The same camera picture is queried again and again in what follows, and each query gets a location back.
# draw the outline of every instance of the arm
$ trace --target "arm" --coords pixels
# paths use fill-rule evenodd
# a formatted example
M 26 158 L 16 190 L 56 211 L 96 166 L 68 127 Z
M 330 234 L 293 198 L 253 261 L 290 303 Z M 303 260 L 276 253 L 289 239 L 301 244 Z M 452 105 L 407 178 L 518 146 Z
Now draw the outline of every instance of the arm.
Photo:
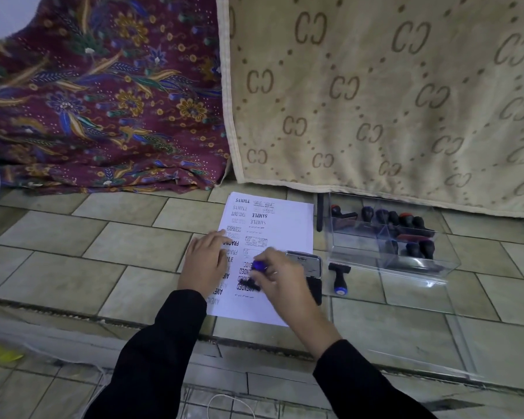
M 317 359 L 314 377 L 339 419 L 356 412 L 395 413 L 396 417 L 435 418 L 403 394 L 370 364 L 320 312 L 308 290 L 303 267 L 284 253 L 267 249 L 255 257 L 269 267 L 252 271 L 276 312 Z
M 206 298 L 227 269 L 221 249 L 224 231 L 192 239 L 177 290 L 154 324 L 130 338 L 114 367 L 111 383 L 92 402 L 85 419 L 175 418 L 180 388 L 192 349 L 206 317 Z

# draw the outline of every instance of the floral pattern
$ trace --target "floral pattern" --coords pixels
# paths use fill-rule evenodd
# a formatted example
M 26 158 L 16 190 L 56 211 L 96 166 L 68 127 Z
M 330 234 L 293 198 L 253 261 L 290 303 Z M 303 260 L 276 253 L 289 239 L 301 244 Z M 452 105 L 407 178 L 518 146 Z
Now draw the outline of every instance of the floral pattern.
M 215 0 L 42 0 L 0 41 L 3 184 L 213 187 L 230 157 L 217 41 Z

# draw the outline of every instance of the monogram pattern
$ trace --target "monogram pattern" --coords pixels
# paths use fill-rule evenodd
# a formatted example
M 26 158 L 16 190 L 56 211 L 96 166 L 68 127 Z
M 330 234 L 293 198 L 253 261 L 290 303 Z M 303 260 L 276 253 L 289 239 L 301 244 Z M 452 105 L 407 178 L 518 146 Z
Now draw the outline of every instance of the monogram pattern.
M 239 180 L 524 217 L 524 0 L 217 2 Z

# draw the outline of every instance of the black long-sleeve shirt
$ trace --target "black long-sleeve shirt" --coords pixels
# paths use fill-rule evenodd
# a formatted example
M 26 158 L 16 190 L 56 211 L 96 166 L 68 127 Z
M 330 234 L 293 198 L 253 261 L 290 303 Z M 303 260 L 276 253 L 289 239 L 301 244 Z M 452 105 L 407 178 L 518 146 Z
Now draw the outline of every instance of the black long-sleeve shirt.
M 92 402 L 85 419 L 176 418 L 184 374 L 206 307 L 196 291 L 172 292 L 155 323 L 126 343 L 111 383 Z M 435 417 L 392 387 L 347 340 L 324 352 L 314 377 L 339 419 L 380 413 L 395 413 L 397 418 Z

